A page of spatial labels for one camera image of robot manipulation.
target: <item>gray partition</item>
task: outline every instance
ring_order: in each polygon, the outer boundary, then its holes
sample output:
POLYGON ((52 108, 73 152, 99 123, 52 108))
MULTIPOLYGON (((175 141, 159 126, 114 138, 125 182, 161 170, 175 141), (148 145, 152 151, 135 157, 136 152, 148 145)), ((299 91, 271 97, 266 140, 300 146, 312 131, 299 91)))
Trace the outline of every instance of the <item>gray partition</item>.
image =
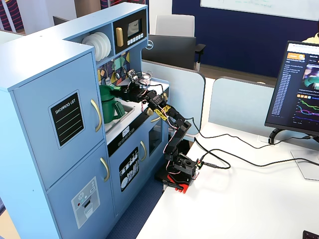
MULTIPOLYGON (((201 127, 206 79, 200 72, 146 60, 142 61, 142 70, 169 81, 170 105, 183 117, 194 117, 195 124, 201 127)), ((192 125, 187 133, 195 135, 198 131, 192 125)))
MULTIPOLYGON (((213 84, 209 122, 268 137, 274 128, 264 123, 273 95, 273 86, 234 78, 219 78, 213 84)), ((283 131, 278 140, 305 134, 283 131)), ((292 139, 289 143, 319 150, 314 140, 292 139)))

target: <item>robotic arm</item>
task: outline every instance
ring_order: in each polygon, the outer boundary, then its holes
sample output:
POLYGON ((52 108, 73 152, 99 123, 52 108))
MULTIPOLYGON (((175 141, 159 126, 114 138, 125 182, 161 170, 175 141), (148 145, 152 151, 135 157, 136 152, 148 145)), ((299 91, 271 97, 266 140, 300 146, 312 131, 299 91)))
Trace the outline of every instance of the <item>robotic arm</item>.
POLYGON ((131 82, 127 86, 115 87, 114 90, 111 91, 111 94, 127 102, 148 103, 148 106, 161 117, 163 121, 176 130, 164 149, 165 159, 173 162, 174 172, 168 173, 168 178, 176 184, 182 181, 188 186, 195 176, 197 162, 192 161, 181 153, 179 154, 177 146, 191 127, 191 124, 186 121, 173 106, 167 104, 165 99, 161 95, 158 95, 156 91, 141 88, 144 84, 139 81, 134 70, 130 70, 126 74, 131 82))

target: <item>dell monitor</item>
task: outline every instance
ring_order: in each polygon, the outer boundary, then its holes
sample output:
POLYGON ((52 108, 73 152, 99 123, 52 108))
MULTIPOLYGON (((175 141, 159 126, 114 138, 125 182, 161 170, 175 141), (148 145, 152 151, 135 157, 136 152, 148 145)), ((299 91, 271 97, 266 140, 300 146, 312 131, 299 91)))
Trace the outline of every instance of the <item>dell monitor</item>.
MULTIPOLYGON (((265 126, 319 135, 319 45, 289 41, 265 126)), ((292 150, 294 158, 319 163, 317 151, 292 150)), ((297 160, 306 179, 319 180, 319 167, 297 160)))
POLYGON ((67 22, 68 20, 66 20, 66 19, 63 19, 63 18, 61 18, 61 17, 58 17, 58 16, 53 16, 53 22, 54 22, 54 25, 56 26, 56 25, 60 25, 60 24, 62 24, 62 23, 65 23, 65 22, 67 22))
POLYGON ((196 37, 149 35, 142 59, 193 70, 196 37))

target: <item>shopping list sign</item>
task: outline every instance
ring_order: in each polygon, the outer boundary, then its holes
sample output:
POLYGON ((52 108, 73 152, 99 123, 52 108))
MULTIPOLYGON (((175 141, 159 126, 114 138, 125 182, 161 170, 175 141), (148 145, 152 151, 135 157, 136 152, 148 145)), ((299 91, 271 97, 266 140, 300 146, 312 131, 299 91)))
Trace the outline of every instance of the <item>shopping list sign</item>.
POLYGON ((51 114, 60 146, 84 129, 77 92, 53 106, 51 114))

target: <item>door handle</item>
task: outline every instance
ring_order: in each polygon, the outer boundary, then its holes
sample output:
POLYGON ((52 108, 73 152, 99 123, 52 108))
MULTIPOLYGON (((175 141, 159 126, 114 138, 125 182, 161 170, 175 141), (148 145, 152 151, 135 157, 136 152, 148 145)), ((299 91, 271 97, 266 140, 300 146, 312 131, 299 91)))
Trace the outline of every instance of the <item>door handle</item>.
POLYGON ((143 143, 143 141, 141 141, 141 145, 142 145, 142 147, 143 147, 143 149, 144 149, 144 157, 141 159, 141 161, 144 161, 144 159, 146 159, 146 156, 147 156, 147 151, 146 151, 146 147, 145 147, 145 144, 143 143))
POLYGON ((95 103, 95 101, 93 99, 91 99, 91 104, 93 105, 94 109, 96 110, 96 113, 98 113, 98 116, 99 116, 99 124, 95 128, 95 132, 97 132, 97 131, 99 131, 99 129, 101 128, 101 125, 102 125, 102 116, 101 116, 101 112, 100 112, 99 107, 97 106, 97 104, 95 103))
POLYGON ((109 167, 108 167, 107 163, 105 162, 104 158, 101 158, 100 160, 101 160, 101 162, 103 163, 103 165, 104 165, 104 167, 105 167, 105 169, 106 169, 106 172, 108 173, 108 176, 106 176, 106 177, 104 178, 104 182, 106 182, 106 181, 108 181, 109 178, 110 178, 109 167))
POLYGON ((151 123, 156 122, 156 121, 158 121, 159 119, 160 119, 160 117, 158 117, 158 118, 156 118, 156 119, 153 119, 153 120, 151 120, 151 123))

